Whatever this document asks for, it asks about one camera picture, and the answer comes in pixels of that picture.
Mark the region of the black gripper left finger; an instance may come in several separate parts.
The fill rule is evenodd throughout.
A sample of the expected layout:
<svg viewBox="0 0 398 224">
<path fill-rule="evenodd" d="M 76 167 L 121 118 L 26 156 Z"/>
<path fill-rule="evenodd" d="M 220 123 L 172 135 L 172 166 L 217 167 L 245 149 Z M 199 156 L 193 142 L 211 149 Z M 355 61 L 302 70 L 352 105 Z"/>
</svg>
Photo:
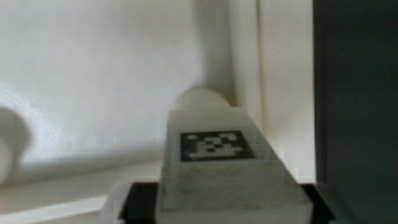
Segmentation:
<svg viewBox="0 0 398 224">
<path fill-rule="evenodd" d="M 158 183 L 137 182 L 131 184 L 128 196 L 119 213 L 122 224 L 156 224 L 154 205 L 156 205 Z"/>
</svg>

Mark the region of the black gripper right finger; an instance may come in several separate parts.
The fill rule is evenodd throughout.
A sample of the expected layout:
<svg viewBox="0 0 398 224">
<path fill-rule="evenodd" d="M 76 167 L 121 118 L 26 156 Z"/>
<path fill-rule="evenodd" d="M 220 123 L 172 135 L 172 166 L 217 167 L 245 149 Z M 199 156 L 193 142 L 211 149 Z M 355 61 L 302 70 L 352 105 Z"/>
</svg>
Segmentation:
<svg viewBox="0 0 398 224">
<path fill-rule="evenodd" d="M 311 224 L 330 224 L 336 216 L 321 198 L 316 187 L 313 184 L 302 184 L 302 188 L 313 202 Z"/>
</svg>

